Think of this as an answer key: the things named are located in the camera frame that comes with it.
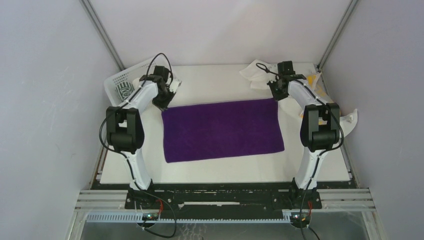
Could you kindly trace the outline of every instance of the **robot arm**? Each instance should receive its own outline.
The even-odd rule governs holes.
[[[134,190],[139,190],[138,187],[147,190],[152,182],[141,149],[145,134],[140,114],[150,102],[162,111],[168,108],[181,84],[173,79],[168,85],[168,76],[167,68],[156,66],[153,74],[140,78],[138,88],[124,102],[106,110],[107,142],[127,157],[129,166],[126,164],[126,168],[133,177],[129,186]]]
[[[260,64],[257,66],[267,73],[271,72]],[[296,74],[291,61],[280,62],[277,68],[277,77],[268,82],[272,96],[276,101],[292,96],[304,109],[300,140],[305,148],[299,171],[293,180],[293,191],[297,197],[304,191],[316,188],[317,173],[323,160],[340,139],[340,108],[336,103],[328,103],[316,94],[306,78]],[[320,118],[326,123],[320,125]]]

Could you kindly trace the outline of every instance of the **white table surface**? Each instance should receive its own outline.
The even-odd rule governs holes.
[[[182,85],[169,107],[272,98],[270,90],[250,88],[250,82],[239,74],[245,67],[246,64],[173,67]],[[294,63],[293,67],[297,74],[307,76],[315,73],[312,63]],[[150,105],[141,114],[145,132],[142,153],[147,171],[154,183],[290,182],[303,155],[304,147],[299,137],[301,122],[281,108],[278,109],[278,120],[284,141],[283,152],[167,163],[161,111]],[[129,183],[130,175],[125,164],[121,155],[108,152],[100,183]],[[318,180],[350,180],[339,149],[328,153]]]

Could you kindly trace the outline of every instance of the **white wall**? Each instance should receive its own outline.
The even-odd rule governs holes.
[[[118,69],[77,0],[0,12],[0,239],[63,239]]]
[[[350,0],[92,0],[123,64],[318,63]]]
[[[324,67],[344,113],[347,146],[392,240],[422,239],[424,2],[361,1]]]

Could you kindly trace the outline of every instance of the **red wire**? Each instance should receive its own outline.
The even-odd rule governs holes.
[[[156,202],[160,202],[159,212],[157,213],[158,215],[160,215],[162,211],[164,210],[164,203],[160,199],[157,199]]]
[[[312,202],[311,201],[308,201],[307,202],[307,205],[309,206],[309,216],[310,216],[311,215],[311,211],[314,208],[314,206],[312,205]]]

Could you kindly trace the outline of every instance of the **cable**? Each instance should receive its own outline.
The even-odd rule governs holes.
[[[153,194],[151,194],[151,193],[149,193],[149,192],[146,192],[146,191],[142,190],[142,188],[141,188],[141,187],[137,184],[137,181],[136,181],[136,179],[134,178],[133,168],[131,167],[130,160],[129,160],[127,157],[126,157],[126,162],[128,163],[129,172],[131,173],[132,180],[134,181],[134,184],[135,184],[135,186],[138,188],[138,190],[140,190],[140,192],[142,192],[142,193],[144,193],[144,194],[147,194],[147,195],[149,195],[149,196],[152,196],[152,197],[154,197],[154,198],[156,198],[156,199],[159,199],[160,201],[164,202],[164,203],[165,203],[166,205],[168,205],[168,207],[171,209],[171,211],[172,211],[172,215],[173,215],[174,226],[173,226],[173,233],[172,233],[171,235],[162,235],[162,234],[156,233],[156,232],[154,232],[154,231],[151,231],[151,230],[149,230],[149,229],[147,229],[147,228],[143,227],[143,226],[144,226],[144,224],[146,223],[147,219],[143,221],[143,223],[141,224],[141,227],[142,227],[142,228],[143,228],[146,232],[148,232],[148,233],[150,233],[150,234],[153,234],[153,235],[155,235],[155,236],[158,236],[158,237],[164,238],[164,239],[170,239],[170,238],[174,237],[174,236],[175,236],[175,233],[177,232],[177,217],[175,216],[174,209],[171,207],[171,205],[170,205],[167,201],[163,200],[162,198],[160,198],[160,197],[158,197],[158,196],[155,196],[155,195],[153,195]]]
[[[159,208],[159,212],[157,213],[157,215],[159,215],[159,218],[161,217],[161,213],[164,210],[164,203],[162,202],[162,200],[157,199],[156,202],[160,203],[160,208]]]
[[[340,126],[339,119],[336,118],[336,116],[331,111],[331,109],[323,101],[321,101],[318,97],[316,97],[315,94],[314,94],[314,92],[311,89],[309,89],[309,87],[307,87],[302,81],[300,81],[298,79],[295,79],[295,78],[283,76],[283,75],[280,75],[280,74],[278,74],[276,72],[270,71],[265,64],[260,63],[260,62],[256,63],[256,67],[258,67],[259,69],[265,71],[267,74],[269,73],[269,74],[275,75],[275,79],[276,80],[279,80],[280,78],[286,78],[289,81],[294,81],[294,82],[297,82],[297,83],[301,84],[317,102],[319,102],[321,105],[323,105],[326,108],[326,110],[330,113],[331,117],[334,119],[335,123],[337,124],[338,129],[340,130],[340,143],[338,144],[338,146],[332,147],[330,149],[326,149],[326,150],[322,151],[320,154],[318,154],[318,157],[317,157],[317,160],[316,160],[316,164],[315,164],[315,168],[313,169],[312,176],[309,179],[309,182],[307,183],[306,188],[304,190],[305,193],[303,195],[302,202],[300,204],[300,209],[299,209],[299,219],[300,219],[300,222],[299,223],[300,223],[300,231],[302,233],[302,237],[303,237],[304,240],[306,240],[306,236],[305,236],[305,233],[304,233],[304,230],[303,230],[303,226],[302,226],[302,221],[303,221],[303,218],[302,218],[302,209],[303,209],[303,205],[304,205],[304,202],[305,202],[305,197],[306,197],[306,194],[307,194],[307,190],[308,190],[309,186],[311,185],[312,179],[315,177],[315,174],[317,173],[318,165],[320,163],[321,156],[323,154],[329,152],[329,151],[333,151],[333,150],[336,150],[336,149],[340,148],[342,146],[344,140],[345,140],[345,133],[343,132],[342,126]],[[318,237],[317,233],[314,230],[311,229],[311,231],[316,235],[316,237],[318,239],[320,239]]]
[[[310,226],[308,226],[307,227],[311,232],[313,232],[313,234],[315,234],[315,237],[318,239],[318,240],[321,240],[321,238],[318,236],[318,234],[312,229],[312,227],[310,227]]]
[[[160,55],[163,55],[163,56],[165,57],[166,61],[168,62],[168,66],[169,66],[169,73],[171,74],[171,76],[170,76],[170,77],[171,77],[171,82],[169,83],[169,85],[171,85],[171,84],[172,84],[172,82],[174,81],[174,74],[173,74],[173,72],[172,72],[172,66],[171,66],[171,64],[170,64],[170,61],[168,60],[168,57],[167,57],[164,53],[160,52],[160,53],[156,54],[156,56],[154,56],[154,57],[153,57],[153,59],[150,61],[149,65],[148,65],[148,67],[147,67],[146,78],[144,79],[143,83],[141,84],[141,87],[143,87],[143,86],[145,85],[145,83],[146,83],[147,76],[149,75],[150,67],[152,66],[152,64],[153,64],[153,62],[155,61],[155,59],[156,59],[157,57],[159,57]]]

